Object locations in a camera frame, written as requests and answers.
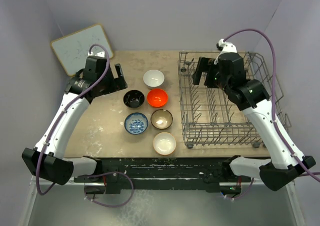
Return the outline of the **white orange rimmed striped bowl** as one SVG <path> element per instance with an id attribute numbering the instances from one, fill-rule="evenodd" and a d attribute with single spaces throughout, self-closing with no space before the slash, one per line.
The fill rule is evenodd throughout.
<path id="1" fill-rule="evenodd" d="M 172 154 L 177 146 L 175 137 L 168 132 L 161 132 L 153 139 L 154 150 L 163 156 Z"/>

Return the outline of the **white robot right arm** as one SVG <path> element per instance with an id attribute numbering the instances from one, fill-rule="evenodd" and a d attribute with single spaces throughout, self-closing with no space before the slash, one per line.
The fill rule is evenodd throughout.
<path id="1" fill-rule="evenodd" d="M 233 156 L 222 169 L 225 180 L 235 181 L 239 176 L 258 178 L 267 188 L 277 191 L 315 166 L 315 159 L 295 147 L 278 121 L 275 103 L 262 82 L 247 78 L 244 60 L 238 53 L 224 53 L 216 59 L 200 57 L 193 84 L 200 83 L 203 73 L 204 85 L 224 91 L 254 126 L 270 154 L 270 159 Z"/>

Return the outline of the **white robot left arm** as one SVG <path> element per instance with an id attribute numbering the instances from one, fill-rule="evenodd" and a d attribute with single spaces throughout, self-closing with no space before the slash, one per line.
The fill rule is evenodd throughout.
<path id="1" fill-rule="evenodd" d="M 114 67 L 117 77 L 113 76 L 108 59 L 88 56 L 85 67 L 69 79 L 60 107 L 44 136 L 21 155 L 32 175 L 59 185 L 83 174 L 92 182 L 101 180 L 103 170 L 95 159 L 64 157 L 70 136 L 93 99 L 128 87 L 121 65 Z"/>

